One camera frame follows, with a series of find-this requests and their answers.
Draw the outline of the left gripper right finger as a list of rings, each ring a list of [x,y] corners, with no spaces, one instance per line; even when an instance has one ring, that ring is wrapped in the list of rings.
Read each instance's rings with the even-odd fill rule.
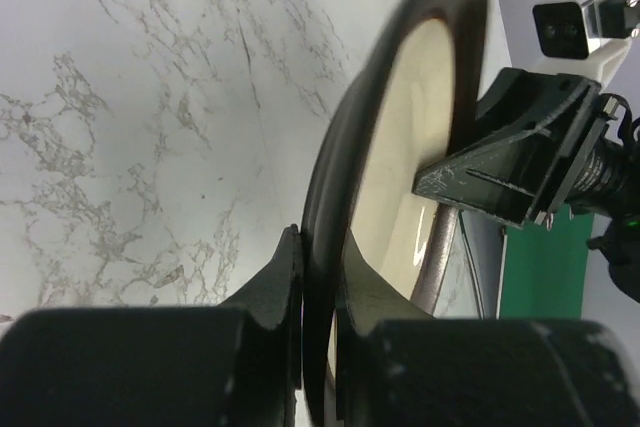
[[[347,426],[635,426],[639,379],[579,320],[435,319],[348,242],[337,296],[336,415]]]

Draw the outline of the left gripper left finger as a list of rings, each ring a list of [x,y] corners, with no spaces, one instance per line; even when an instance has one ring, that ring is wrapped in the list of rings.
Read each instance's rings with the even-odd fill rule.
[[[5,426],[290,426],[301,385],[301,238],[216,306],[60,308],[1,341]]]

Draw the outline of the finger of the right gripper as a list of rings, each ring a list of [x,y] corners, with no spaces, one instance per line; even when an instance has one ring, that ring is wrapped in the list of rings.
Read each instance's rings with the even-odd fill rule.
[[[478,100],[477,122],[544,122],[566,98],[570,75],[503,68]]]
[[[521,227],[541,224],[536,205],[545,177],[545,133],[488,135],[460,152],[420,169],[413,193]]]

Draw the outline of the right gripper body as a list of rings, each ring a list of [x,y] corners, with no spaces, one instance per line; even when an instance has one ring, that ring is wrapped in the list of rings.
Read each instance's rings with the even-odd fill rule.
[[[563,204],[609,215],[620,211],[622,151],[604,134],[621,102],[591,79],[570,75],[566,98],[544,122],[524,122],[524,131],[545,133],[545,177],[536,202],[547,218]]]

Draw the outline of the brown rim cream plate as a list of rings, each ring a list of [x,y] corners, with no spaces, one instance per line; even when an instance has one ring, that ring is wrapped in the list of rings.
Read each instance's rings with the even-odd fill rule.
[[[475,120],[488,0],[401,0],[341,100],[302,217],[302,376],[311,422],[337,417],[335,340],[386,319],[429,319],[426,276],[448,255],[457,212],[413,191],[416,173]]]

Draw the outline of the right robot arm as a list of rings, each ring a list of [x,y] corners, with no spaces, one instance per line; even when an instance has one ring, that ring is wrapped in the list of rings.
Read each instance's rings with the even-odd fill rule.
[[[587,246],[639,298],[639,122],[626,99],[569,74],[500,71],[477,106],[473,141],[416,173],[414,194],[520,228],[566,205],[609,218]]]

